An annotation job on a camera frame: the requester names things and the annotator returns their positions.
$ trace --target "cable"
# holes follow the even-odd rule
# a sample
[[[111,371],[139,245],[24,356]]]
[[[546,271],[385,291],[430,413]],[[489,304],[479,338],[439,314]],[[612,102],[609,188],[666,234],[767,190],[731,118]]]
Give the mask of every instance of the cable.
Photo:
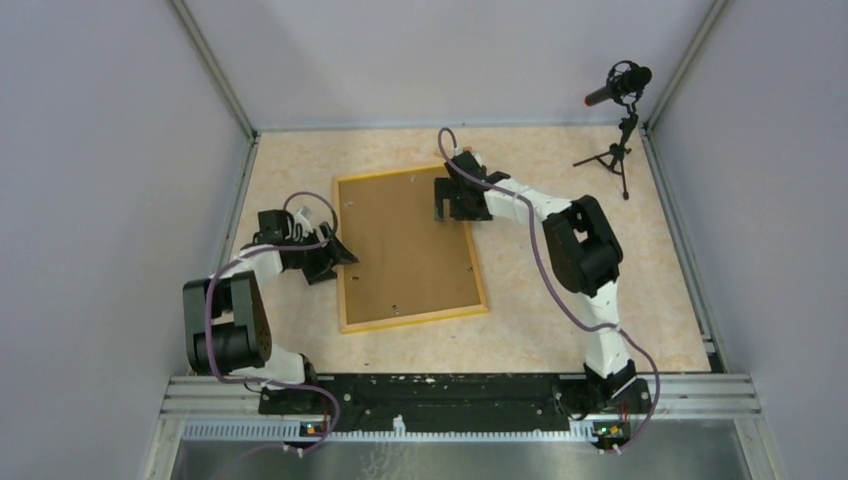
[[[497,192],[503,193],[504,195],[509,195],[513,198],[517,198],[518,200],[521,200],[525,205],[527,205],[527,211],[529,212],[528,215],[530,217],[530,221],[529,221],[529,223],[530,223],[530,246],[533,249],[533,259],[536,261],[536,268],[538,268],[539,275],[541,275],[542,281],[545,283],[545,288],[548,290],[548,293],[551,295],[551,298],[553,298],[554,302],[556,302],[557,306],[559,307],[560,310],[562,310],[562,312],[565,314],[565,316],[567,316],[574,323],[574,325],[577,326],[577,328],[579,328],[580,330],[583,330],[584,332],[587,332],[587,333],[593,333],[593,332],[597,332],[599,330],[604,330],[604,329],[607,329],[607,328],[611,328],[611,329],[617,331],[619,333],[619,335],[621,335],[621,337],[627,343],[629,343],[630,346],[633,347],[634,350],[636,350],[643,357],[645,357],[645,359],[651,365],[651,369],[652,369],[653,374],[654,374],[654,381],[655,381],[655,384],[656,384],[655,392],[654,392],[654,401],[651,403],[651,406],[648,408],[648,414],[645,415],[645,420],[642,421],[642,423],[639,425],[639,428],[637,428],[636,432],[634,432],[633,435],[630,437],[630,441],[628,441],[626,444],[624,444],[619,449],[619,451],[618,451],[619,454],[624,453],[625,451],[627,451],[630,448],[630,445],[633,444],[635,442],[635,440],[637,440],[639,437],[642,436],[642,432],[645,430],[645,426],[648,424],[648,421],[651,419],[651,417],[654,416],[654,411],[657,409],[657,400],[659,399],[659,396],[660,396],[660,371],[659,371],[659,368],[657,367],[656,362],[654,362],[653,357],[651,357],[651,355],[647,351],[645,351],[645,349],[643,349],[642,347],[637,345],[636,342],[634,342],[633,339],[630,337],[630,335],[627,332],[625,332],[624,329],[622,329],[619,325],[615,325],[615,324],[612,324],[612,323],[601,323],[601,324],[595,325],[594,327],[590,327],[590,326],[586,325],[585,323],[581,322],[577,318],[577,316],[574,315],[571,312],[571,310],[568,309],[568,306],[565,305],[565,302],[562,301],[562,298],[560,298],[559,294],[554,289],[553,283],[551,283],[551,279],[548,276],[548,272],[545,270],[545,265],[544,265],[544,262],[542,261],[542,256],[539,253],[539,245],[538,245],[538,242],[536,241],[536,211],[533,208],[533,202],[528,200],[527,197],[525,197],[524,195],[521,195],[520,193],[516,193],[516,192],[513,192],[509,189],[499,187],[495,184],[486,183],[484,181],[478,180],[477,178],[474,178],[472,175],[468,174],[467,172],[465,172],[461,168],[459,168],[456,164],[453,163],[453,158],[448,156],[447,152],[445,151],[444,145],[442,145],[442,134],[445,133],[445,132],[447,132],[451,137],[451,141],[453,142],[454,152],[456,151],[456,149],[458,148],[459,145],[456,142],[456,135],[454,135],[453,130],[451,130],[450,128],[447,128],[447,127],[444,127],[441,130],[439,130],[439,134],[438,134],[438,137],[437,137],[437,140],[438,140],[438,143],[439,143],[439,151],[442,153],[442,157],[445,158],[445,162],[447,162],[447,165],[450,166],[450,168],[452,168],[456,173],[462,175],[466,180],[470,181],[471,183],[479,185],[479,186],[485,188],[486,190],[492,189],[492,190],[495,190]]]
[[[262,393],[262,391],[261,391],[261,390],[254,390],[254,389],[252,389],[252,388],[248,387],[246,383],[243,383],[242,385],[244,385],[244,389],[245,389],[245,390],[247,390],[248,392],[251,392],[251,393]]]
[[[305,191],[304,192],[295,192],[295,193],[289,195],[289,197],[286,199],[285,203],[283,204],[283,209],[285,210],[285,208],[288,206],[289,202],[291,202],[294,198],[300,197],[300,196],[308,196],[308,197],[317,198],[318,200],[323,202],[324,205],[327,206],[327,208],[330,209],[330,213],[333,216],[332,232],[333,232],[333,235],[335,235],[335,233],[339,229],[339,218],[338,218],[338,215],[336,215],[336,211],[333,208],[333,206],[324,197],[322,197],[322,196],[320,196],[316,193],[312,193],[312,192],[305,192]],[[209,370],[212,372],[212,375],[214,375],[215,378],[217,378],[218,381],[220,381],[221,383],[243,383],[243,384],[245,384],[245,386],[246,386],[247,383],[265,383],[267,385],[273,385],[273,386],[279,387],[279,388],[287,388],[287,389],[290,389],[290,390],[317,392],[317,393],[320,393],[321,395],[324,395],[325,397],[327,397],[330,400],[330,402],[333,404],[333,416],[330,418],[330,425],[328,426],[328,428],[326,428],[321,433],[320,438],[315,443],[310,445],[309,447],[303,448],[303,449],[301,449],[301,448],[295,449],[294,447],[290,447],[289,445],[286,445],[286,444],[282,444],[282,445],[278,445],[278,444],[260,445],[258,447],[252,448],[252,449],[242,453],[241,455],[239,455],[238,457],[236,457],[235,459],[231,460],[229,463],[227,463],[226,465],[224,465],[223,467],[218,469],[218,471],[215,472],[215,474],[213,474],[210,477],[210,480],[218,477],[219,475],[221,475],[223,472],[225,472],[226,470],[231,468],[234,464],[238,463],[242,459],[249,457],[250,455],[253,455],[254,453],[257,453],[261,450],[266,450],[266,449],[270,449],[270,448],[282,448],[283,451],[289,451],[291,449],[291,450],[295,451],[301,457],[304,456],[304,455],[307,455],[309,453],[312,453],[318,447],[320,447],[321,444],[324,443],[324,441],[327,440],[327,437],[336,428],[336,424],[339,421],[339,415],[341,413],[341,406],[339,405],[339,400],[332,393],[330,393],[329,391],[327,391],[327,390],[325,390],[321,387],[316,387],[316,386],[313,386],[313,385],[299,385],[299,384],[293,384],[293,383],[285,383],[285,382],[280,382],[278,380],[261,378],[261,377],[225,377],[221,373],[221,370],[218,369],[218,362],[215,359],[214,342],[212,340],[212,294],[215,291],[215,285],[218,284],[218,281],[221,279],[221,276],[223,276],[225,273],[227,273],[231,268],[233,268],[236,264],[238,264],[242,260],[251,258],[251,257],[256,256],[256,255],[259,255],[260,253],[273,252],[273,251],[277,251],[277,252],[303,252],[303,251],[308,251],[308,250],[315,250],[315,249],[322,248],[325,245],[327,245],[329,240],[330,240],[329,238],[325,238],[324,240],[321,240],[320,242],[314,243],[314,244],[311,244],[311,245],[282,246],[282,247],[269,245],[267,247],[257,248],[256,250],[252,250],[250,252],[247,252],[244,255],[230,261],[229,263],[227,263],[223,267],[219,268],[217,271],[215,271],[215,273],[209,279],[209,286],[206,288],[206,305],[205,305],[205,310],[204,310],[203,329],[204,329],[204,334],[205,334],[205,337],[206,337],[206,355],[209,358]]]

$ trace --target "gray wall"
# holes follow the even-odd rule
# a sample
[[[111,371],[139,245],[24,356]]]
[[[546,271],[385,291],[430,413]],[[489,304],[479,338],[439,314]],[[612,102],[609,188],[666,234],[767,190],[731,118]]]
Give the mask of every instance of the gray wall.
[[[650,112],[711,0],[190,0],[254,126],[612,123],[629,58]]]
[[[0,8],[0,478],[136,478],[246,140],[164,0]]]
[[[848,466],[846,46],[844,0],[734,2],[657,131],[726,354],[798,479]]]

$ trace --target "black mounting plate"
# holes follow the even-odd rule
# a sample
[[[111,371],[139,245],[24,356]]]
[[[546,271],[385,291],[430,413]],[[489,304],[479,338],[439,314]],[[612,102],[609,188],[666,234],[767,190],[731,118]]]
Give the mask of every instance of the black mounting plate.
[[[569,419],[617,414],[622,402],[630,414],[644,414],[650,406],[642,398],[648,392],[643,379],[604,404],[586,378],[575,374],[321,374],[317,385],[341,404],[338,432],[391,431],[398,415],[408,432],[565,431]],[[315,392],[262,393],[263,415],[321,415],[332,409]]]

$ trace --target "wooden frame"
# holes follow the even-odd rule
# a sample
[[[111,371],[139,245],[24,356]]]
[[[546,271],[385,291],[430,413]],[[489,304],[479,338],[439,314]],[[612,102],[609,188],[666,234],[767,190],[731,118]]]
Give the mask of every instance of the wooden frame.
[[[428,165],[425,167],[416,167],[416,168],[408,168],[408,169],[392,169],[387,171],[380,171],[375,173],[367,173],[367,174],[359,174],[359,175],[349,175],[343,177],[336,177],[333,179],[333,205],[339,215],[339,229],[337,235],[339,239],[344,241],[344,232],[342,231],[342,215],[343,215],[343,206],[341,205],[341,195],[340,195],[340,184],[344,182],[350,181],[361,181],[366,179],[378,178],[378,177],[388,177],[388,176],[396,176],[402,174],[411,174],[415,175],[416,172],[424,172],[429,170],[440,169],[443,170],[444,166],[442,164],[436,165]],[[467,222],[462,223],[462,230],[465,236],[465,242],[468,248],[468,255],[471,262],[471,271],[474,277],[474,284],[476,286],[477,295],[479,297],[479,303],[476,305],[469,305],[457,308],[447,308],[442,310],[430,311],[425,313],[417,313],[410,315],[402,315],[397,317],[389,317],[384,319],[377,319],[371,321],[364,321],[359,323],[350,323],[348,321],[348,304],[347,304],[347,290],[348,290],[348,276],[345,273],[345,267],[338,267],[338,308],[339,308],[339,327],[342,333],[354,333],[354,332],[364,332],[370,330],[377,330],[389,327],[397,327],[403,325],[411,325],[416,323],[423,322],[431,322],[436,320],[444,320],[449,318],[457,318],[468,315],[476,315],[483,314],[489,311],[488,298],[486,296],[486,289],[483,284],[483,275],[482,269],[480,267],[480,261],[477,256],[477,247],[474,243],[474,237],[471,233],[471,227]]]

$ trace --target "microphone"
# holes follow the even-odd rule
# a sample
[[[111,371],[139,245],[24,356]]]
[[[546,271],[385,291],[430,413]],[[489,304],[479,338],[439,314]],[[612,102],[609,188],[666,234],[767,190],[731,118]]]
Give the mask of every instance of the microphone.
[[[607,84],[586,95],[583,100],[586,106],[591,107],[611,98],[620,99],[631,93],[641,92],[651,81],[651,69],[635,63],[631,67],[623,73],[615,72],[613,68],[607,77]]]

